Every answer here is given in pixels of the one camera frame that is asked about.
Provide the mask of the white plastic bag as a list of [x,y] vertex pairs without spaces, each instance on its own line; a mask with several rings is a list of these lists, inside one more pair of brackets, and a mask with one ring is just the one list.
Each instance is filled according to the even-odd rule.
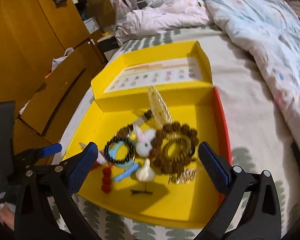
[[67,48],[62,57],[53,59],[51,72],[53,72],[70,54],[74,52],[74,48]]

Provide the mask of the light blue hair clip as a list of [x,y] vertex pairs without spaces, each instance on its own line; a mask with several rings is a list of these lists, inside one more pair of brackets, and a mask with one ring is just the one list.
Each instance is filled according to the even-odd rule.
[[122,172],[121,174],[115,176],[113,178],[114,182],[120,182],[125,178],[130,177],[135,171],[137,171],[139,169],[139,164],[138,163],[134,163],[131,167],[129,167],[127,170],[125,170],[124,172]]

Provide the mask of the pink white blanket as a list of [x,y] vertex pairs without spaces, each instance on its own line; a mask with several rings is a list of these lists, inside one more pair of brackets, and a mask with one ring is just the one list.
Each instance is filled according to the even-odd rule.
[[120,46],[132,39],[153,36],[176,28],[212,25],[204,0],[145,0],[119,20],[115,37]]

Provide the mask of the wooden wardrobe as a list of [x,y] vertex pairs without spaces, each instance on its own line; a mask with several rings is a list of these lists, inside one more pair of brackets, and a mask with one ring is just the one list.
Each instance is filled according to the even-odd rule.
[[[0,102],[15,102],[14,151],[58,142],[106,65],[72,0],[0,0]],[[74,48],[53,72],[53,59]]]

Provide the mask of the black bobby pin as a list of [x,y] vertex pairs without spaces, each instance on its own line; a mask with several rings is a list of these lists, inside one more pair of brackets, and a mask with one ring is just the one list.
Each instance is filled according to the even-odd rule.
[[134,194],[153,194],[153,192],[149,192],[147,190],[131,190],[131,195],[134,195]]

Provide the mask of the gold chain earrings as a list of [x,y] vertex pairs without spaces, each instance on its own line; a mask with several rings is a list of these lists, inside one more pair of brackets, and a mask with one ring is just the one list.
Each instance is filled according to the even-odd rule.
[[186,169],[183,173],[173,174],[169,177],[169,182],[174,184],[188,184],[195,180],[197,176],[196,169]]

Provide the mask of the floral white duvet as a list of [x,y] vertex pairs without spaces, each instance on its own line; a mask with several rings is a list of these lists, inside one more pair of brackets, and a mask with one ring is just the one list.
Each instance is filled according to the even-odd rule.
[[205,0],[215,24],[249,52],[300,150],[300,20],[283,0]]

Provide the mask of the pearl hair claw clip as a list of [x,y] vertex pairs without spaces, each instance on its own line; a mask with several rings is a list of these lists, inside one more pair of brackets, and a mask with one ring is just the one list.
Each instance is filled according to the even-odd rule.
[[172,117],[168,106],[166,105],[166,102],[162,98],[157,88],[155,86],[148,87],[147,94],[152,115],[155,122],[157,123],[157,126],[163,128],[165,124],[172,123]]

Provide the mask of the cream bow hair clip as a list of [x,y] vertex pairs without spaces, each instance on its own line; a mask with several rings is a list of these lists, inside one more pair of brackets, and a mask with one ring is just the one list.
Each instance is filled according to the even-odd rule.
[[143,166],[136,171],[135,176],[141,182],[150,182],[155,179],[156,174],[151,168],[150,159],[145,159]]

